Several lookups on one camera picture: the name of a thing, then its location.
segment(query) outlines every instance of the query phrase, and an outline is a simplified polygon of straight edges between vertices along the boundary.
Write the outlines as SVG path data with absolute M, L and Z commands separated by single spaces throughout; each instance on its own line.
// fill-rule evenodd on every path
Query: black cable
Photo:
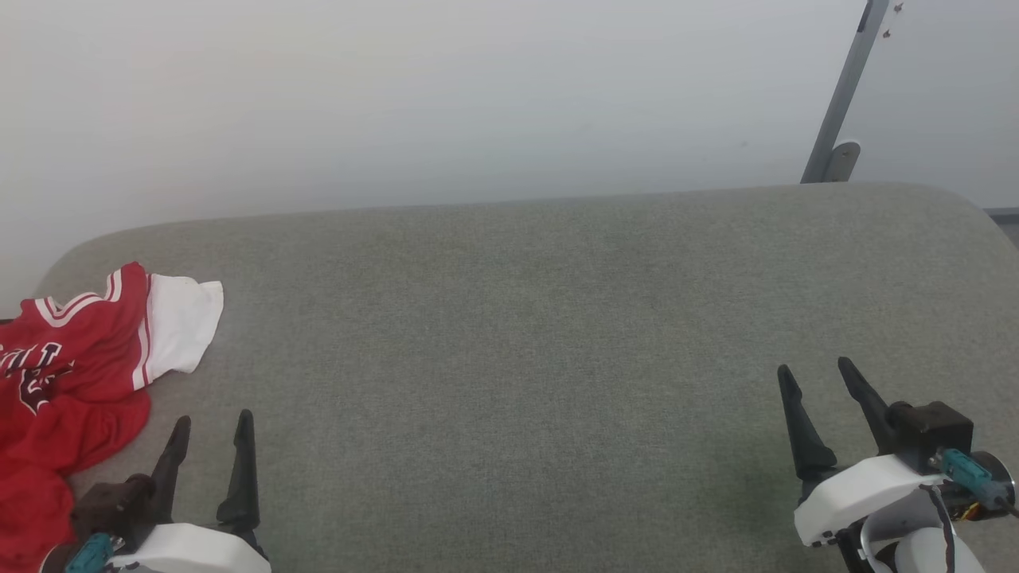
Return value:
M 937 517 L 942 520 L 942 529 L 945 531 L 945 570 L 955 573 L 955 534 L 952 533 L 952 518 L 942 502 L 942 490 L 935 485 L 921 485 L 920 489 L 925 489 L 930 496 L 930 501 L 937 510 Z
M 1005 508 L 1005 511 L 1012 514 L 1012 517 L 1019 518 L 1019 510 L 1017 510 L 1016 507 L 1010 504 L 1005 498 L 995 498 L 995 501 Z

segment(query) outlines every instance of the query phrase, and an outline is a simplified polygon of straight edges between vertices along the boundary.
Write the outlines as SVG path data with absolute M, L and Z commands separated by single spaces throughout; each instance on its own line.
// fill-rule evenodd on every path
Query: red and white shirt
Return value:
M 63 476 L 138 435 L 150 403 L 136 390 L 168 370 L 194 371 L 222 306 L 219 282 L 130 263 L 104 295 L 26 300 L 0 325 L 0 572 L 37 571 L 73 538 Z

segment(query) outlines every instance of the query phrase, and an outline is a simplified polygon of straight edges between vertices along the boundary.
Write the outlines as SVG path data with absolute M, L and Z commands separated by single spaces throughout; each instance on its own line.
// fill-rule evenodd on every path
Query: white wall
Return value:
M 863 4 L 0 0 L 0 316 L 150 223 L 796 183 Z
M 861 146 L 851 180 L 1019 207 L 1019 2 L 892 0 L 840 139 Z

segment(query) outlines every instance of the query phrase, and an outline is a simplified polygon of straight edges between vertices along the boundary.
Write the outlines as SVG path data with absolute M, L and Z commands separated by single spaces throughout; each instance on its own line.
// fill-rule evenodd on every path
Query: red fabric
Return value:
M 149 418 L 149 277 L 138 263 L 107 293 L 21 303 L 0 325 L 0 573 L 36 572 L 73 540 L 64 477 L 119 451 Z

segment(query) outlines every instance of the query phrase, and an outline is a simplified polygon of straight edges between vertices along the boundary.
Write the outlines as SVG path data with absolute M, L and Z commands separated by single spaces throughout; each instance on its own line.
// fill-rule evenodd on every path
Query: white panel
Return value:
M 863 5 L 0 0 L 0 316 L 149 223 L 796 183 Z
M 1019 3 L 893 0 L 843 124 L 851 180 L 949 189 L 1019 207 Z

